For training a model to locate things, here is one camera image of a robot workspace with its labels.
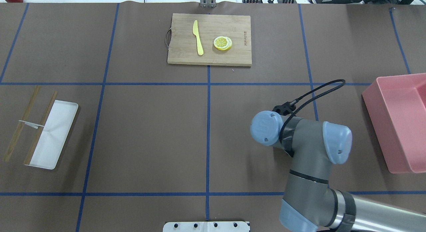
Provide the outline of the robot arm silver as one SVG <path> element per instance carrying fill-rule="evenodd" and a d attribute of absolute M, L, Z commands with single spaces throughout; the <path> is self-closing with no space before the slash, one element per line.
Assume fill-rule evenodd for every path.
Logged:
<path fill-rule="evenodd" d="M 424 214 L 364 199 L 329 187 L 333 165 L 347 161 L 352 132 L 327 121 L 291 118 L 261 111 L 250 132 L 264 146 L 281 148 L 292 156 L 279 220 L 292 232 L 424 232 Z"/>

